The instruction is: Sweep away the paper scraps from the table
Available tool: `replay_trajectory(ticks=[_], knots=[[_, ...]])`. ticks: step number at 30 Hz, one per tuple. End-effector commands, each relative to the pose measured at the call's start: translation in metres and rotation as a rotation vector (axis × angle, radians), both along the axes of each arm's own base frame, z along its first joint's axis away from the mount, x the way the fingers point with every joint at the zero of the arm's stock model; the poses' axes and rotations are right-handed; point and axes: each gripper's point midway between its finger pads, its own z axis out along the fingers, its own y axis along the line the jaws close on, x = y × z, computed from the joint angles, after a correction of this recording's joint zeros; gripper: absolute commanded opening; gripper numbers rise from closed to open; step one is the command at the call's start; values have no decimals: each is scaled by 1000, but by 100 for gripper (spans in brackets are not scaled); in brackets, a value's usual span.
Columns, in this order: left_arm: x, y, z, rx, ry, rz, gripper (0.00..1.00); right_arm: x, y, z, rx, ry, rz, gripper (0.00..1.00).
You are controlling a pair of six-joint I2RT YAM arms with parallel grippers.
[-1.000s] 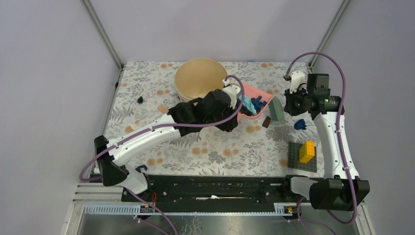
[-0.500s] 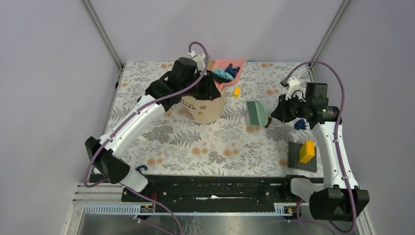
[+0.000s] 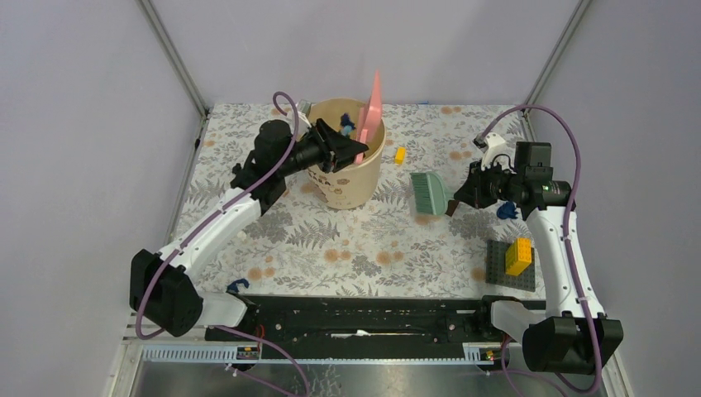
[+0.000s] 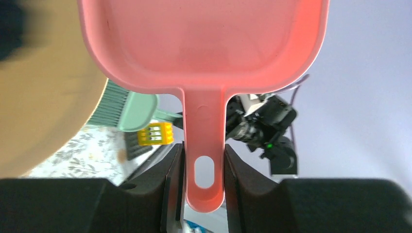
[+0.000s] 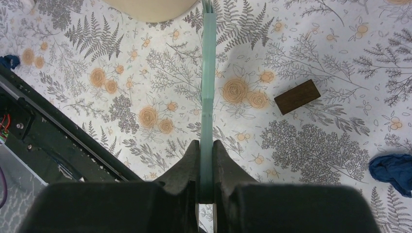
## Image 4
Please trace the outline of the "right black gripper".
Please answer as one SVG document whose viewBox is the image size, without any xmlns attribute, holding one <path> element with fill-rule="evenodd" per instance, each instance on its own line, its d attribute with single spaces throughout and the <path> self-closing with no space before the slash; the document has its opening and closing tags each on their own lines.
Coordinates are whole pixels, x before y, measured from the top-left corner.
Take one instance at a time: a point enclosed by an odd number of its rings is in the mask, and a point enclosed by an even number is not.
<svg viewBox="0 0 412 233">
<path fill-rule="evenodd" d="M 244 142 L 250 148 L 272 148 L 280 141 L 297 117 L 297 111 L 278 95 L 260 101 L 257 109 L 246 112 L 241 98 L 227 106 L 225 138 Z"/>
</svg>

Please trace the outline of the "pink plastic dustpan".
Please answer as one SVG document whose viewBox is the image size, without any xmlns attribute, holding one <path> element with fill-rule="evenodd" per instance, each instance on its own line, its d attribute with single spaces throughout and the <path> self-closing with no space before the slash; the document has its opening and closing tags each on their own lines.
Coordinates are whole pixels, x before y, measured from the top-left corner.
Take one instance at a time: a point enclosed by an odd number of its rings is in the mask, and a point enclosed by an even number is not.
<svg viewBox="0 0 412 233">
<path fill-rule="evenodd" d="M 183 106 L 186 200 L 224 200 L 226 104 L 295 82 L 322 47 L 327 0 L 80 0 L 85 45 L 103 74 Z"/>
</svg>

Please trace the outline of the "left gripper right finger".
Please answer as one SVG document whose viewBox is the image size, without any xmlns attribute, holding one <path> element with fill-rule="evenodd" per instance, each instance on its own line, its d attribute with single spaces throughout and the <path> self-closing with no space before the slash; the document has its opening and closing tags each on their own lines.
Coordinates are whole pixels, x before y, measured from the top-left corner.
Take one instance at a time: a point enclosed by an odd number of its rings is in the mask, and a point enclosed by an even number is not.
<svg viewBox="0 0 412 233">
<path fill-rule="evenodd" d="M 224 151 L 224 187 L 230 233 L 275 233 L 277 183 L 244 162 L 227 144 Z"/>
</svg>

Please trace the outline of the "green hand brush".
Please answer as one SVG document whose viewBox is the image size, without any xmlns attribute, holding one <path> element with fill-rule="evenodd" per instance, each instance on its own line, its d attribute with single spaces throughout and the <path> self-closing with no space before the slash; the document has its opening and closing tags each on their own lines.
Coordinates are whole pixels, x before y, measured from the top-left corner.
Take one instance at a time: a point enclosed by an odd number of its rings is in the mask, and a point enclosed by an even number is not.
<svg viewBox="0 0 412 233">
<path fill-rule="evenodd" d="M 182 117 L 182 114 L 158 109 L 158 104 L 156 94 L 132 92 L 108 80 L 103 96 L 86 124 L 136 132 L 147 127 L 153 119 L 173 122 Z"/>
</svg>

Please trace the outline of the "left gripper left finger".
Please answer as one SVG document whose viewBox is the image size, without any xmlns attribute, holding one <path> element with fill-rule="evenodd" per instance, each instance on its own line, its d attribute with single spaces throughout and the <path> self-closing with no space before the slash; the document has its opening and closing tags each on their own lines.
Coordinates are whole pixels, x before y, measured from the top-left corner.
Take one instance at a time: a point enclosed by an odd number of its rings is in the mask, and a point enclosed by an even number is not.
<svg viewBox="0 0 412 233">
<path fill-rule="evenodd" d="M 131 194 L 126 205 L 129 233 L 180 233 L 183 230 L 185 149 L 161 146 L 157 163 L 142 165 L 120 185 Z"/>
</svg>

